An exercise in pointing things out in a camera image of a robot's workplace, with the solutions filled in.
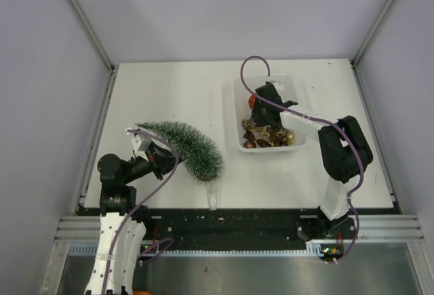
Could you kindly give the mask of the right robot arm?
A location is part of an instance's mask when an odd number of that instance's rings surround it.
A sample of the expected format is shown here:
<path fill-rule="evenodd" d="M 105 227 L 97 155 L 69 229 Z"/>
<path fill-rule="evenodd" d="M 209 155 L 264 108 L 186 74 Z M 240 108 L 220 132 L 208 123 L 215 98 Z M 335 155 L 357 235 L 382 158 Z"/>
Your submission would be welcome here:
<path fill-rule="evenodd" d="M 328 174 L 325 196 L 317 209 L 317 231 L 326 238 L 337 234 L 353 210 L 352 194 L 363 184 L 372 150 L 359 125 L 350 115 L 330 121 L 308 113 L 294 101 L 282 102 L 271 82 L 249 91 L 255 97 L 251 118 L 255 123 L 293 129 L 319 143 Z"/>

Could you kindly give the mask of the white plastic basket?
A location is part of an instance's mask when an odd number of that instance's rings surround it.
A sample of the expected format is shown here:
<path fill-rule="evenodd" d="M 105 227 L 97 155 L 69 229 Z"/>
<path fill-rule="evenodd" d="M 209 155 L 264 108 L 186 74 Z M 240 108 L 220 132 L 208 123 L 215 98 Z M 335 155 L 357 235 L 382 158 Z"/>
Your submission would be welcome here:
<path fill-rule="evenodd" d="M 246 77 L 245 82 L 248 87 L 252 90 L 264 85 L 267 81 L 280 81 L 284 84 L 284 90 L 278 91 L 281 99 L 283 101 L 292 100 L 297 102 L 304 112 L 311 111 L 312 105 L 309 97 L 308 89 L 302 82 L 299 82 L 293 75 L 276 74 L 270 77 L 265 76 L 251 76 Z M 235 115 L 235 139 L 237 147 L 241 152 L 244 153 L 278 153 L 278 152 L 288 152 L 297 151 L 299 149 L 305 148 L 309 143 L 309 139 L 302 135 L 301 133 L 294 130 L 295 140 L 292 146 L 281 146 L 281 147 L 267 147 L 267 148 L 254 148 L 245 149 L 242 145 L 244 130 L 241 127 L 242 119 L 249 119 L 251 114 L 251 109 L 248 106 L 248 98 L 251 96 L 245 87 L 243 86 L 241 79 L 236 78 L 232 84 L 232 95 L 233 95 L 233 112 Z"/>

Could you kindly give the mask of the brown and gold ornament garland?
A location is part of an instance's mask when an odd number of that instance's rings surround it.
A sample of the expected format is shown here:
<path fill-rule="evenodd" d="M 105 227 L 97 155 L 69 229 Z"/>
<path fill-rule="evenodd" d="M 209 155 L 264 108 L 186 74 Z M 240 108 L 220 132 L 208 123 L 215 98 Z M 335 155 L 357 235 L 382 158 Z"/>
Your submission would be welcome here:
<path fill-rule="evenodd" d="M 285 140 L 285 132 L 291 130 L 269 125 L 256 125 L 250 119 L 242 119 L 241 127 L 244 130 L 242 145 L 245 149 L 292 146 L 294 144 L 294 142 L 290 143 Z"/>

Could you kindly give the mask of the small green christmas tree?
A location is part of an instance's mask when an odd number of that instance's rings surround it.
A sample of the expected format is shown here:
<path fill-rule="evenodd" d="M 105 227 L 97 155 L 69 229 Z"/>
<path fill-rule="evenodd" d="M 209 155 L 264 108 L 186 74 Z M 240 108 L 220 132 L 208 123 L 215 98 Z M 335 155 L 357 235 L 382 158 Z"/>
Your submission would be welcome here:
<path fill-rule="evenodd" d="M 139 128 L 169 142 L 184 160 L 187 172 L 200 183 L 214 182 L 221 177 L 224 160 L 217 144 L 200 130 L 179 121 L 144 122 Z"/>

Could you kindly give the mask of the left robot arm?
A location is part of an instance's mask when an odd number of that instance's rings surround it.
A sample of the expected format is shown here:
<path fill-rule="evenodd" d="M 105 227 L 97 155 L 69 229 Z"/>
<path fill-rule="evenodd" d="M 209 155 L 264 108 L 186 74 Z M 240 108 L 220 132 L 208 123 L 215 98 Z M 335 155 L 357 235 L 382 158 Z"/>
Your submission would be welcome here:
<path fill-rule="evenodd" d="M 97 164 L 102 185 L 100 234 L 85 294 L 132 294 L 141 242 L 152 234 L 154 223 L 143 202 L 136 201 L 131 182 L 148 174 L 166 182 L 164 176 L 172 176 L 181 161 L 167 142 L 159 146 L 148 138 L 135 139 L 133 147 L 128 161 L 109 153 Z"/>

